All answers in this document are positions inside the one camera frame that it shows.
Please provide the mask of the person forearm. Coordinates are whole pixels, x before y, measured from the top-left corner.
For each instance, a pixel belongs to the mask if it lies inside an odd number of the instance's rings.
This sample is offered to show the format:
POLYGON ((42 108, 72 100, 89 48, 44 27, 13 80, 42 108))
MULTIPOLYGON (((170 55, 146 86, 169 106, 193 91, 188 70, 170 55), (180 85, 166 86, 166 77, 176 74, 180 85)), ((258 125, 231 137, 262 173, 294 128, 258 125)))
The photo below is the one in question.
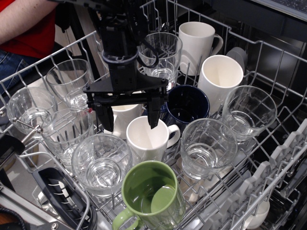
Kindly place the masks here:
POLYGON ((15 0, 0 12, 0 43, 25 33, 57 5, 57 2, 48 0, 15 0))

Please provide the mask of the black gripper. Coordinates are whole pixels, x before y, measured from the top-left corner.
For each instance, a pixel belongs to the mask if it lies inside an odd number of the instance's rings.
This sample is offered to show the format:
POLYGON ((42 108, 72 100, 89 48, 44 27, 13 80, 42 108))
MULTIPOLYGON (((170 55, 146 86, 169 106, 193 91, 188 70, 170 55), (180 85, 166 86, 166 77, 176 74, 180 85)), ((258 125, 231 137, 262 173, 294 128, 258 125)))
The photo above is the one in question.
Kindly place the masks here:
POLYGON ((114 116, 111 106, 147 104, 147 116, 151 129, 158 125, 161 106, 168 101, 168 81, 142 74, 137 68, 138 52, 128 56, 112 56, 102 52, 108 64, 109 77, 83 88, 87 104, 96 111, 104 129, 113 132, 114 116))

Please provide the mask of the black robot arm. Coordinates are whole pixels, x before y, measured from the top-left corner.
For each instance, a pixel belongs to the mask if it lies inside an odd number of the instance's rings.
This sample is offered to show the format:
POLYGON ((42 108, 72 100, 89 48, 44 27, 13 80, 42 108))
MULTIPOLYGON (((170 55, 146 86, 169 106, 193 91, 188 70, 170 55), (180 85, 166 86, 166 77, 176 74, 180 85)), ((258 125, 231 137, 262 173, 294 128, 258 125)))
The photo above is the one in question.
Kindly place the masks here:
POLYGON ((138 70, 145 66, 138 47, 145 45, 149 34, 148 20, 140 0, 73 0, 72 4, 92 9, 93 22, 103 43, 102 58, 108 65, 109 77, 87 85, 83 92, 103 128, 113 131, 113 106, 146 104, 148 123, 158 125, 160 107, 168 100, 168 80, 147 76, 138 70))

